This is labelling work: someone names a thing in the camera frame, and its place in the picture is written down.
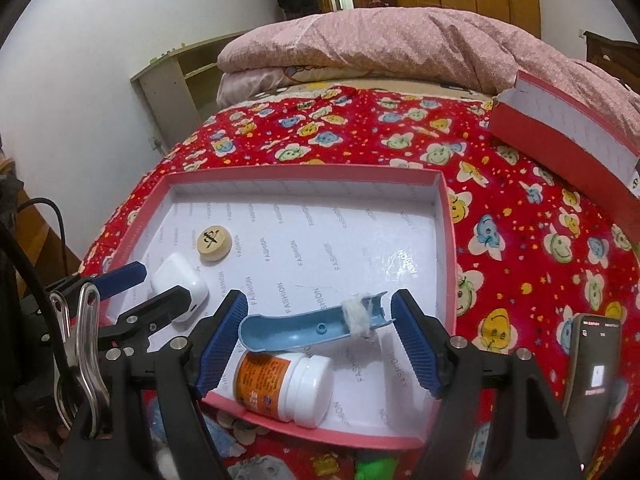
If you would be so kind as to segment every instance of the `white plastic bottle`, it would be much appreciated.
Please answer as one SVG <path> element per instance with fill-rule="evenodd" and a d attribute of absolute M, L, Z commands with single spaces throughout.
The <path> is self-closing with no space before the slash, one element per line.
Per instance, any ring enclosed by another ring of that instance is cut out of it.
<path fill-rule="evenodd" d="M 331 359 L 319 355 L 246 352 L 236 370 L 234 394 L 252 412 L 316 428 L 331 402 L 331 365 Z"/>

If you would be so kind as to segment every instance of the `orange label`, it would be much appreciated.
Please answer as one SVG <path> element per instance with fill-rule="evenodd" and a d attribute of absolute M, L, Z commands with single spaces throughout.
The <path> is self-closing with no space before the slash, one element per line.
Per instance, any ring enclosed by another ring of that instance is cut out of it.
<path fill-rule="evenodd" d="M 290 361 L 247 352 L 236 374 L 236 399 L 249 410 L 278 418 L 278 398 Z"/>

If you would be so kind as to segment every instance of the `bed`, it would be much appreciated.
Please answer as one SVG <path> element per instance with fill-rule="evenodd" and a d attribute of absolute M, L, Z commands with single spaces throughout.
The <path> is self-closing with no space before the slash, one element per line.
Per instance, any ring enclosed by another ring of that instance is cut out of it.
<path fill-rule="evenodd" d="M 443 9 L 358 9 L 262 27 L 229 44 L 219 66 L 227 108 L 142 178 L 82 272 L 108 268 L 168 173 L 328 163 L 439 170 L 456 237 L 458 334 L 493 352 L 529 348 L 561 399 L 574 315 L 621 319 L 620 378 L 590 466 L 600 474 L 640 418 L 638 260 L 605 211 L 493 138 L 488 121 L 492 96 L 513 85 L 517 70 L 572 95 L 634 142 L 640 97 L 516 27 Z M 478 475 L 491 405 L 484 396 L 469 478 Z"/>

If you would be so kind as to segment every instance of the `black cable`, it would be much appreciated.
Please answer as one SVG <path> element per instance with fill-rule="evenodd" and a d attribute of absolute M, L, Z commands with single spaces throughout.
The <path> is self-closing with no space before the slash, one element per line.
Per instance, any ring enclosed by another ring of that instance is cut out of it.
<path fill-rule="evenodd" d="M 55 211 L 56 216 L 58 217 L 58 227 L 60 228 L 60 245 L 62 246 L 62 267 L 63 267 L 63 269 L 65 269 L 65 276 L 68 276 L 69 275 L 69 265 L 66 262 L 65 224 L 62 221 L 62 213 L 60 212 L 60 208 L 56 205 L 55 202 L 53 202 L 53 200 L 50 200 L 49 198 L 39 197 L 39 198 L 30 198 L 26 202 L 21 203 L 18 206 L 17 212 L 19 213 L 23 209 L 29 207 L 30 205 L 34 205 L 34 204 L 45 204 L 45 205 L 48 205 L 50 208 L 53 209 L 53 211 Z"/>
<path fill-rule="evenodd" d="M 44 287 L 40 283 L 36 269 L 29 261 L 26 254 L 18 242 L 15 240 L 9 229 L 0 222 L 0 249 L 2 249 L 15 270 L 18 271 L 24 283 L 29 287 L 33 299 L 35 300 L 38 308 L 44 316 L 44 320 L 47 323 L 49 329 L 49 340 L 53 349 L 53 355 L 56 358 L 56 364 L 60 371 L 60 378 L 64 381 L 63 384 L 67 387 L 73 387 L 74 380 L 69 369 L 68 362 L 66 360 L 65 347 L 62 343 L 62 335 L 60 333 L 60 326 L 58 325 L 58 317 L 56 311 L 49 298 L 47 296 Z"/>

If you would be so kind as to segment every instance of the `blue plastic handle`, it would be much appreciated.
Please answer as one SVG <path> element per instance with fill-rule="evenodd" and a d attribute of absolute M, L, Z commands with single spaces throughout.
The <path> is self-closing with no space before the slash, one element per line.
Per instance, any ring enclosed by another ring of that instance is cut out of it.
<path fill-rule="evenodd" d="M 108 300 L 132 286 L 139 285 L 145 281 L 145 278 L 146 267 L 140 262 L 131 262 L 119 269 L 95 277 L 92 282 L 100 292 L 100 299 Z"/>

